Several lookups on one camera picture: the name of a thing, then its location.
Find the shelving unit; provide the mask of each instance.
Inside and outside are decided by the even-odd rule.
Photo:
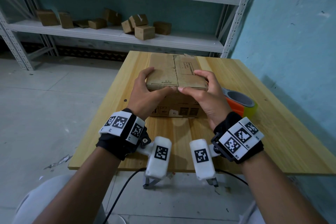
[[[158,47],[169,47],[169,48],[179,48],[186,50],[196,50],[205,51],[210,53],[221,53],[221,57],[225,58],[228,55],[230,45],[232,44],[234,37],[237,36],[236,31],[241,20],[242,14],[245,10],[245,5],[248,0],[194,0],[211,2],[217,4],[223,4],[223,10],[219,18],[218,27],[214,35],[208,34],[194,34],[194,33],[184,33],[184,32],[172,32],[170,35],[159,35],[156,34],[154,39],[141,41],[136,39],[133,35],[124,34],[122,29],[119,27],[108,27],[99,30],[94,30],[90,28],[74,28],[74,29],[63,29],[61,26],[48,26],[44,27],[39,21],[34,20],[36,17],[35,9],[38,9],[38,4],[36,0],[25,0],[27,9],[19,6],[17,8],[26,18],[26,20],[15,22],[9,24],[5,20],[5,16],[0,9],[0,23],[2,30],[0,34],[5,39],[15,58],[20,64],[25,64],[26,69],[32,70],[31,58],[35,58],[46,51],[53,50],[57,53],[56,47],[53,43],[52,37],[48,35],[57,36],[68,36],[68,37],[78,37],[83,39],[95,39],[95,40],[106,40],[119,43],[129,43],[129,44],[142,44],[148,46],[158,46]],[[17,0],[13,0],[13,4],[18,4]],[[228,17],[228,20],[233,20],[232,26],[229,31],[229,36],[223,45],[220,40],[224,31],[229,27],[230,21],[223,23],[223,18],[226,16],[228,5],[235,5],[236,9]],[[45,40],[45,47],[33,54],[25,53],[22,48],[19,39],[16,37],[15,32],[28,32],[41,34],[41,37]]]

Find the forearm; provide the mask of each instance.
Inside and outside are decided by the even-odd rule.
[[[120,160],[97,147],[33,224],[92,223]]]
[[[327,222],[262,151],[241,165],[266,224]]]

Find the wood grain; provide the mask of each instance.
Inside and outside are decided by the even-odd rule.
[[[93,118],[85,136],[69,163],[69,169],[78,169],[95,149],[98,130],[109,116],[127,106],[134,79],[148,67],[149,52],[130,51],[119,73]],[[213,71],[221,86],[240,91],[258,104],[252,122],[264,133],[266,152],[287,174],[336,174],[336,157],[259,81],[239,60],[197,57],[203,70]],[[146,120],[149,136],[169,138],[172,151],[168,170],[194,172],[189,142],[204,138],[210,143],[213,133],[206,118],[149,117]],[[240,167],[222,157],[213,158],[216,168],[241,173]],[[145,167],[147,157],[132,154],[119,170],[135,171]]]

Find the person's left arm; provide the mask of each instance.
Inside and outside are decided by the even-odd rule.
[[[149,67],[139,73],[128,101],[127,107],[142,120],[166,95],[176,91],[176,87],[165,87],[149,92],[145,79],[153,70]],[[33,224],[93,223],[120,162],[115,155],[98,146]]]

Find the person's right hand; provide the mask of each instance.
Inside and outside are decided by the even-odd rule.
[[[210,128],[214,130],[232,112],[232,109],[213,72],[205,70],[195,70],[194,72],[208,80],[208,91],[196,90],[191,87],[178,87],[178,90],[185,95],[192,96],[199,103],[208,116]]]

